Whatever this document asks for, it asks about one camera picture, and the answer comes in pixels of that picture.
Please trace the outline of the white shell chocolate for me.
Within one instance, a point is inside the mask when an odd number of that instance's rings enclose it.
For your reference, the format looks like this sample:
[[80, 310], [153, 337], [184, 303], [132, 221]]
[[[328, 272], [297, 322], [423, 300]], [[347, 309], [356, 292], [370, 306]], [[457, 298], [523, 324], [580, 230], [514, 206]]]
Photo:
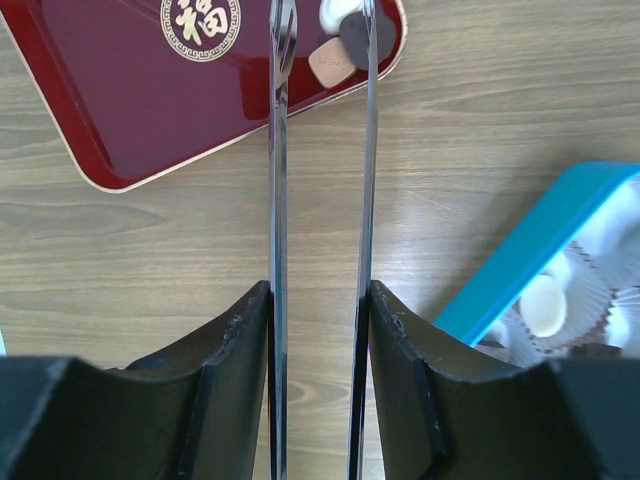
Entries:
[[350, 14], [362, 12], [363, 0], [322, 0], [319, 7], [319, 21], [328, 35], [339, 32], [341, 22]]

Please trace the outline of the metal tongs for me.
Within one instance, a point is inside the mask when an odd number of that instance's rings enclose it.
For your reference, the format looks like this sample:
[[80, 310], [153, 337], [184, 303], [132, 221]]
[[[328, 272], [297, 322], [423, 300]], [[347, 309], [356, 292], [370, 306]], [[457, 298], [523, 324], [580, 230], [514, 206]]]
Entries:
[[288, 116], [285, 80], [299, 61], [296, 8], [269, 14], [269, 337], [271, 479], [369, 479], [364, 450], [373, 166], [366, 152], [372, 94]]

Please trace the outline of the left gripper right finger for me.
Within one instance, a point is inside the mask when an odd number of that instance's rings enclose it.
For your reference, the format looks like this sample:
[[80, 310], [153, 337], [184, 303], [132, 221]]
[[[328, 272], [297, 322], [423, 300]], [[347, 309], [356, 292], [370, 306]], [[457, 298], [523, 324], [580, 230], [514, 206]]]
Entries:
[[389, 479], [635, 479], [639, 364], [547, 359], [519, 368], [449, 336], [382, 282], [370, 357]]

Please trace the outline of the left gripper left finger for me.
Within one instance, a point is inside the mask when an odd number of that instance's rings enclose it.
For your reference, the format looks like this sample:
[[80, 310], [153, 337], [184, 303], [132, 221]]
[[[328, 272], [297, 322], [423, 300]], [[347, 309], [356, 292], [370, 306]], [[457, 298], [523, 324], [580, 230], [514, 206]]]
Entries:
[[123, 369], [1, 360], [5, 479], [249, 479], [266, 375], [269, 285]]

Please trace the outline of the white round chocolate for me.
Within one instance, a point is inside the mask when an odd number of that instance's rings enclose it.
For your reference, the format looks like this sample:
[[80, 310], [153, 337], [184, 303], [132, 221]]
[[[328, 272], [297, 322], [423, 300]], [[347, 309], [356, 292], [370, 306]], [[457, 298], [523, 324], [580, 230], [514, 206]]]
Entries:
[[522, 291], [518, 308], [522, 321], [531, 333], [548, 338], [563, 327], [567, 300], [561, 285], [553, 277], [538, 275]]

